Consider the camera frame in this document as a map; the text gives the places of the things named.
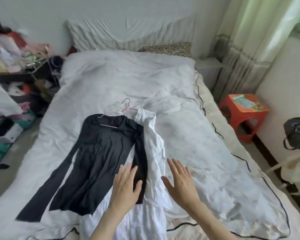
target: forearm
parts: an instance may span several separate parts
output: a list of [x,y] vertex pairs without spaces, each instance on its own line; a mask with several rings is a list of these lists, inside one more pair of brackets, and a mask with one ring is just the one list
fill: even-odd
[[210,240],[236,240],[204,203],[198,203],[188,209],[187,212],[199,224]]
[[91,234],[89,240],[112,240],[117,226],[122,221],[123,217],[116,215],[114,210],[109,207],[104,212],[96,229]]

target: white comforter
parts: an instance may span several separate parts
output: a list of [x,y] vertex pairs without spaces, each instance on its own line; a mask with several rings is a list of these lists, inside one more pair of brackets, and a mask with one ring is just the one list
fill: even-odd
[[[255,165],[230,153],[200,110],[193,92],[197,78],[194,61],[184,57],[110,50],[70,56],[38,139],[0,198],[0,239],[63,238],[77,226],[80,217],[69,211],[46,210],[39,223],[15,218],[67,156],[84,119],[115,112],[114,103],[125,98],[131,108],[156,113],[166,156],[189,166],[201,200],[229,230],[241,237],[288,237],[291,228],[279,197]],[[166,175],[171,177],[169,169]],[[175,203],[166,216],[168,229],[180,231],[179,224],[191,223]],[[203,233],[196,233],[191,238],[202,239]],[[173,229],[168,237],[175,238]]]

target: wall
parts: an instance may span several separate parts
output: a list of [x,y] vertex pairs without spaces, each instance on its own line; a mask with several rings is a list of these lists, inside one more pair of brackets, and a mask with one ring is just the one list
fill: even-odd
[[0,0],[0,21],[24,28],[39,42],[52,44],[65,54],[71,46],[66,19],[125,17],[184,17],[198,13],[193,54],[207,55],[230,0]]
[[283,147],[283,124],[300,117],[300,35],[289,37],[256,95],[270,108],[266,121],[257,133],[278,162],[297,153]]

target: gray floor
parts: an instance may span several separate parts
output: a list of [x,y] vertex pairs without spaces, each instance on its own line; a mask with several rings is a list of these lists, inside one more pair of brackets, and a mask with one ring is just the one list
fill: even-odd
[[[5,155],[5,162],[10,165],[10,168],[0,170],[0,196],[4,193],[4,191],[9,187],[9,185],[14,180],[17,170],[20,167],[24,154],[28,151],[29,148],[33,145],[33,142],[36,138],[36,132],[38,131],[39,124],[41,120],[37,120],[34,125],[24,131],[18,140],[13,144],[11,149]],[[267,161],[263,158],[259,150],[255,147],[254,144],[244,144],[246,150],[251,154],[252,158],[258,163],[262,171],[266,171],[269,169],[269,165]],[[280,187],[282,183],[276,177],[275,173],[270,173],[269,178],[272,180],[274,185]],[[290,197],[287,191],[283,189],[283,191],[287,194],[288,198],[291,200],[292,204],[299,209],[295,201]]]

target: leopard print pillow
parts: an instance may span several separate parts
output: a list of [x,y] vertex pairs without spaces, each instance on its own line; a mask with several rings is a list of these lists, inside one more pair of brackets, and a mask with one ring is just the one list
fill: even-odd
[[166,54],[170,56],[184,56],[190,57],[190,43],[177,43],[177,44],[166,44],[166,45],[156,45],[156,46],[144,46],[139,52],[151,52],[156,54]]

